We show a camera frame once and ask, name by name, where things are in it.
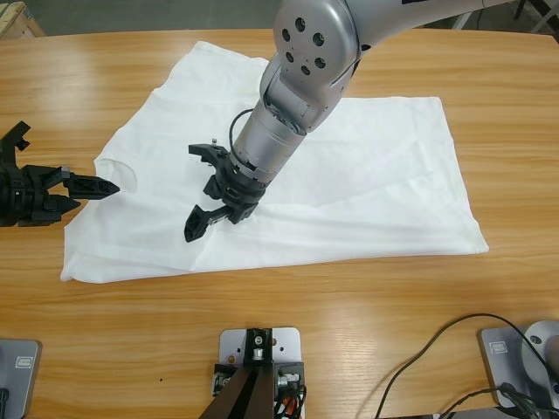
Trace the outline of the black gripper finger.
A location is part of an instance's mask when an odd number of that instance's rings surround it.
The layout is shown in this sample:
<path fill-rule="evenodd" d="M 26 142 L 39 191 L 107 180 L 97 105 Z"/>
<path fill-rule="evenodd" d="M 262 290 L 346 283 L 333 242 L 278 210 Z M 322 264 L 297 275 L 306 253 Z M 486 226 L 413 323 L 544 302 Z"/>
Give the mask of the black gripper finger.
<path fill-rule="evenodd" d="M 43 203 L 43 211 L 50 218 L 61 218 L 65 213 L 75 210 L 80 206 L 80 202 L 73 200 L 69 196 L 50 195 Z"/>
<path fill-rule="evenodd" d="M 66 201 L 101 200 L 120 191 L 118 186 L 100 177 L 75 175 L 74 173 L 64 180 L 64 186 L 68 191 Z"/>
<path fill-rule="evenodd" d="M 187 243 L 198 240 L 209 226 L 210 212 L 195 205 L 186 219 L 183 234 Z"/>

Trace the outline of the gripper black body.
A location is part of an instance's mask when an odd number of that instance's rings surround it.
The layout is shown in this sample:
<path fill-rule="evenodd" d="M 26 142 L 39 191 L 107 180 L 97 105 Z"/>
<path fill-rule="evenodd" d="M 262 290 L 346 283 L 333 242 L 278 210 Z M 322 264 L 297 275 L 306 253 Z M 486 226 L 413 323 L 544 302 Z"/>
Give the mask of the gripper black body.
<path fill-rule="evenodd" d="M 204 193 L 230 209 L 228 219 L 231 223 L 249 217 L 265 194 L 267 184 L 242 172 L 241 165 L 226 150 L 206 150 L 203 162 L 215 169 L 204 186 Z"/>
<path fill-rule="evenodd" d="M 1 226 L 31 227 L 58 223 L 61 218 L 50 218 L 43 211 L 43 203 L 50 196 L 49 189 L 70 177 L 65 167 L 50 168 L 15 163 L 1 164 Z"/>

